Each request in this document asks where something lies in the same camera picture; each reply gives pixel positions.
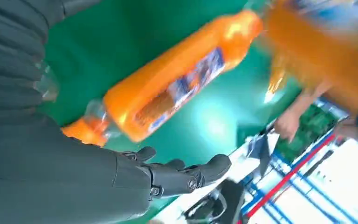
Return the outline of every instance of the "bottle label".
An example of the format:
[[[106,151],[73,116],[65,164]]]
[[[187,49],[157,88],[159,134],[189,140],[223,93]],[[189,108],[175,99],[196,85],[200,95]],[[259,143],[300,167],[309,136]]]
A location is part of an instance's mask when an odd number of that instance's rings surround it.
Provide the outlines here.
[[[154,131],[223,69],[222,53],[220,48],[216,48],[144,106],[135,115],[135,120],[148,127],[150,132]]]

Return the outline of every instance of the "human hand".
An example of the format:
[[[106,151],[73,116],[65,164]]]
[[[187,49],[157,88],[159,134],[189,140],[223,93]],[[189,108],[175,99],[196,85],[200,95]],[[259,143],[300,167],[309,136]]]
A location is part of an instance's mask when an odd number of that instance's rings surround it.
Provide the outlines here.
[[[299,127],[301,114],[295,110],[287,109],[275,121],[275,132],[280,134],[280,138],[288,139],[291,142],[296,136]]]

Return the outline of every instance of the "orange juice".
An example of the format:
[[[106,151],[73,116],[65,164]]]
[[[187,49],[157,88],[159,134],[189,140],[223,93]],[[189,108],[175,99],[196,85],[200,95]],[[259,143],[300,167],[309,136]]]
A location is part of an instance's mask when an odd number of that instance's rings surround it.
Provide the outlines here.
[[[213,20],[108,90],[107,114],[132,141],[145,139],[215,77],[237,66],[261,30],[261,19],[250,11]]]

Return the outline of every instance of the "plastic bottle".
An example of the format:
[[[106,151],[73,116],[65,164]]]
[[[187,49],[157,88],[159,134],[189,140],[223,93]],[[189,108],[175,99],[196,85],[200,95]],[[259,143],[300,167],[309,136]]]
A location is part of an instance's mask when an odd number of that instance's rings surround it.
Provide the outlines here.
[[[85,115],[75,123],[62,128],[62,132],[68,137],[75,137],[84,144],[104,146],[108,139],[121,135],[110,116],[107,114],[103,103],[92,100],[87,105]]]
[[[213,20],[108,90],[107,113],[132,141],[145,139],[211,80],[237,66],[261,30],[261,19],[250,11]]]
[[[43,101],[55,101],[59,91],[55,73],[46,62],[35,66],[42,72],[42,77],[34,83],[34,88],[42,94]]]
[[[328,94],[333,100],[358,114],[358,36],[331,32],[293,8],[293,2],[268,11],[265,37],[275,51],[295,62],[293,75],[306,80],[305,86],[331,82],[334,88]]]

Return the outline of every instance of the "person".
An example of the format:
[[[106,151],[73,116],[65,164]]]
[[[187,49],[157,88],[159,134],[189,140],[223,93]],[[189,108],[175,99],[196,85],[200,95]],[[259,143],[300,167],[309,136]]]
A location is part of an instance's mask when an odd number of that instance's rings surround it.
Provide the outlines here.
[[[153,198],[191,193],[231,162],[146,164],[155,152],[123,154],[66,137],[36,107],[48,30],[98,0],[0,0],[0,223],[114,223],[138,217]]]
[[[283,139],[291,142],[299,127],[300,116],[320,96],[331,90],[332,84],[324,81],[313,90],[304,89],[295,101],[275,121],[275,131]],[[358,140],[358,115],[354,114],[340,121],[334,128],[334,133],[347,138]]]

